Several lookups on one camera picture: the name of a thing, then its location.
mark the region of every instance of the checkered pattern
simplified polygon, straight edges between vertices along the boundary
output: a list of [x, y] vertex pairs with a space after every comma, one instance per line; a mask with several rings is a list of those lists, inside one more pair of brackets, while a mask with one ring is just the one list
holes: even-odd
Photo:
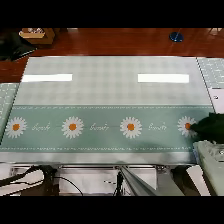
[[[14, 105], [210, 105], [196, 58], [30, 58], [25, 75], [73, 74], [71, 82], [21, 83]], [[139, 73], [189, 74], [190, 83], [138, 83]]]
[[197, 58], [208, 88], [224, 89], [224, 59]]
[[18, 83], [0, 84], [0, 140], [4, 133], [18, 85]]

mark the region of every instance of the blue round object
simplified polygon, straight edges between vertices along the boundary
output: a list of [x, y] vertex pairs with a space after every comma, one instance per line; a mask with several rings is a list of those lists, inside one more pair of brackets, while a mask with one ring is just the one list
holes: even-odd
[[170, 40], [174, 42], [182, 42], [184, 40], [184, 37], [181, 33], [173, 32], [170, 34]]

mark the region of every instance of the white daisy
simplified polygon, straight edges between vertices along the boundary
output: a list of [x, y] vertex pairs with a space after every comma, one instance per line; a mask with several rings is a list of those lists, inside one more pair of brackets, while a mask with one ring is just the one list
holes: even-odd
[[23, 134], [23, 131], [25, 131], [26, 128], [27, 125], [25, 119], [22, 117], [14, 117], [8, 122], [5, 131], [9, 138], [17, 138]]
[[78, 117], [69, 117], [63, 122], [61, 130], [66, 135], [66, 138], [70, 137], [71, 139], [82, 134], [83, 126], [83, 121]]
[[134, 117], [126, 117], [126, 119], [123, 119], [120, 127], [120, 131], [123, 131], [123, 135], [126, 138], [135, 138], [141, 134], [140, 131], [142, 130], [140, 121]]
[[182, 117], [179, 121], [178, 121], [178, 130], [182, 132], [182, 135], [184, 135], [185, 137], [195, 137], [197, 135], [197, 133], [195, 131], [190, 130], [190, 127], [192, 124], [195, 124], [196, 121], [194, 120], [194, 118], [190, 118], [190, 117]]

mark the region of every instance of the orange flower center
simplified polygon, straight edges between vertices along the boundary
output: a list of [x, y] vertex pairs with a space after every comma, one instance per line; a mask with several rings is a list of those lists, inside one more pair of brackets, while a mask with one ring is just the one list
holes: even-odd
[[19, 128], [20, 128], [19, 124], [14, 124], [14, 125], [12, 126], [12, 130], [13, 130], [13, 131], [18, 131]]
[[74, 130], [76, 129], [76, 124], [70, 124], [70, 125], [69, 125], [69, 129], [70, 129], [71, 131], [74, 131]]
[[186, 123], [186, 124], [185, 124], [185, 128], [186, 128], [187, 130], [190, 130], [190, 127], [191, 127], [191, 124], [189, 124], [189, 123]]
[[135, 129], [135, 126], [133, 124], [128, 124], [128, 130], [133, 131]]

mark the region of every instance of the wooden floor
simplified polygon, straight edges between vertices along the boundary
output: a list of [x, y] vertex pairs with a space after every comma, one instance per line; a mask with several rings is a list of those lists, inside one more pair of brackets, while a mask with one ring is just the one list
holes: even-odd
[[[179, 28], [79, 28], [61, 29], [54, 43], [32, 56], [60, 55], [161, 55], [224, 58], [224, 29], [182, 28], [182, 43], [169, 34]], [[19, 82], [28, 57], [0, 62], [0, 83]]]

